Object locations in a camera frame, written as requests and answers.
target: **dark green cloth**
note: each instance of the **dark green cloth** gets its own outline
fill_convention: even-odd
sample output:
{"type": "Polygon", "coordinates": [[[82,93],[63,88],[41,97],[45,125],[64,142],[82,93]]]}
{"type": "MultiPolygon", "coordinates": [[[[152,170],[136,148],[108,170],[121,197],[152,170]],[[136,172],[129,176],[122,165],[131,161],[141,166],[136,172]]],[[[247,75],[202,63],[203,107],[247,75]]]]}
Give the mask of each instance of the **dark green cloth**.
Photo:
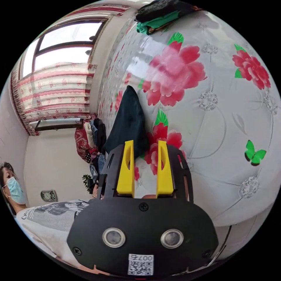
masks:
{"type": "Polygon", "coordinates": [[[107,153],[125,141],[134,141],[135,159],[149,150],[145,119],[138,95],[133,87],[127,86],[120,103],[112,130],[104,149],[107,153]]]}
{"type": "Polygon", "coordinates": [[[179,18],[179,11],[172,12],[163,17],[155,18],[151,21],[146,21],[145,23],[140,22],[137,24],[136,30],[139,33],[150,35],[148,32],[150,27],[157,29],[173,20],[176,20],[177,18],[179,18]]]}

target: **green leaf print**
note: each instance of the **green leaf print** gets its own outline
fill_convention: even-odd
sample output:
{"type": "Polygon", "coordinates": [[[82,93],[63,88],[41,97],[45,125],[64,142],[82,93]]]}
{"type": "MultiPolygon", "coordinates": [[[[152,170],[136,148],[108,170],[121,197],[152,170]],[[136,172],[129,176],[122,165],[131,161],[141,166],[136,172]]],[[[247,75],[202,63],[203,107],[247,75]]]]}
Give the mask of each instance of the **green leaf print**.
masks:
{"type": "Polygon", "coordinates": [[[235,71],[235,78],[243,78],[242,75],[241,75],[241,72],[239,70],[239,68],[237,68],[237,70],[235,71]]]}
{"type": "Polygon", "coordinates": [[[173,42],[178,42],[178,43],[182,43],[184,41],[184,37],[181,33],[176,32],[173,34],[173,36],[171,37],[171,39],[168,42],[168,45],[170,45],[173,42]]]}
{"type": "Polygon", "coordinates": [[[234,44],[235,48],[237,51],[244,51],[244,52],[247,52],[245,49],[243,49],[241,46],[237,45],[237,44],[234,44]]]}
{"type": "Polygon", "coordinates": [[[138,84],[138,88],[141,89],[143,87],[144,79],[141,79],[140,83],[138,84]]]}
{"type": "Polygon", "coordinates": [[[158,113],[157,113],[157,117],[156,117],[154,126],[159,125],[159,123],[163,123],[163,124],[164,124],[164,127],[166,127],[166,126],[169,125],[167,116],[166,116],[166,114],[163,112],[163,110],[161,110],[161,109],[158,110],[158,113]]]}

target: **white t-shirt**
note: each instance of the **white t-shirt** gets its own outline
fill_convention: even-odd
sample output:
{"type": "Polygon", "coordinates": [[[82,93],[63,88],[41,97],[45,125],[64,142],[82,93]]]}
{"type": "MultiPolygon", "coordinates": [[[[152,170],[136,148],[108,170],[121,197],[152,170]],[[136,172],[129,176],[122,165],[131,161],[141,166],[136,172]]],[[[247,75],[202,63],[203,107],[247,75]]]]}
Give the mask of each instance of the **white t-shirt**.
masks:
{"type": "Polygon", "coordinates": [[[83,200],[56,202],[20,211],[16,221],[31,241],[47,254],[78,268],[66,239],[74,219],[89,204],[83,200]]]}

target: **face mask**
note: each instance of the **face mask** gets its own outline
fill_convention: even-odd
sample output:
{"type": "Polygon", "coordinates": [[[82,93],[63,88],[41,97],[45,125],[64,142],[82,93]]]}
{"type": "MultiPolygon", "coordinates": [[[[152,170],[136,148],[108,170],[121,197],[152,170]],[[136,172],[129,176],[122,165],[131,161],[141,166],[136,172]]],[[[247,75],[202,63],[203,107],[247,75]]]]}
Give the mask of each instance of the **face mask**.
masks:
{"type": "Polygon", "coordinates": [[[9,196],[10,198],[12,198],[18,204],[21,205],[25,204],[24,192],[21,189],[19,182],[14,177],[9,178],[5,186],[8,186],[10,190],[11,193],[11,196],[9,196]]]}

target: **green plant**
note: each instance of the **green plant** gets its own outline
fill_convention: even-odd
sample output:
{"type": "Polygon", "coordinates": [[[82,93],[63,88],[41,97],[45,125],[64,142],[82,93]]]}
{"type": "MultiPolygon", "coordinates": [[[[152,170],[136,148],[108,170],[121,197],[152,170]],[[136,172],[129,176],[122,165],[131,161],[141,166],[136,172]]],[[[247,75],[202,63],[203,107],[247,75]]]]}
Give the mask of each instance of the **green plant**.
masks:
{"type": "Polygon", "coordinates": [[[82,176],[82,180],[83,180],[83,183],[87,189],[87,191],[89,192],[90,191],[90,187],[89,187],[89,180],[91,179],[91,176],[90,175],[83,175],[82,176]]]}

